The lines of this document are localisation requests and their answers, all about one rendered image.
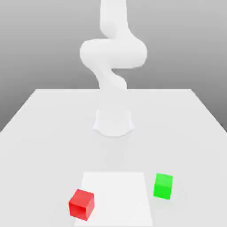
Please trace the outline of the small green cube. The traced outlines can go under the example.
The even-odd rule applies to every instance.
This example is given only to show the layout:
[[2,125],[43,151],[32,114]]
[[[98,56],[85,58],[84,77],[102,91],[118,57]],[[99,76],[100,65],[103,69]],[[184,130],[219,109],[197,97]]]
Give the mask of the small green cube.
[[173,176],[157,173],[155,178],[153,195],[158,198],[170,200],[172,193]]

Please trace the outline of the small red cube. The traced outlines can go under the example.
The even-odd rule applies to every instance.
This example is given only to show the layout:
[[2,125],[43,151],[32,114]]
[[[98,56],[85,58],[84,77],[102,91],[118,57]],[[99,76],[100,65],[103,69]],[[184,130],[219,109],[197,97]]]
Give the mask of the small red cube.
[[94,209],[94,194],[77,189],[69,201],[70,216],[87,221]]

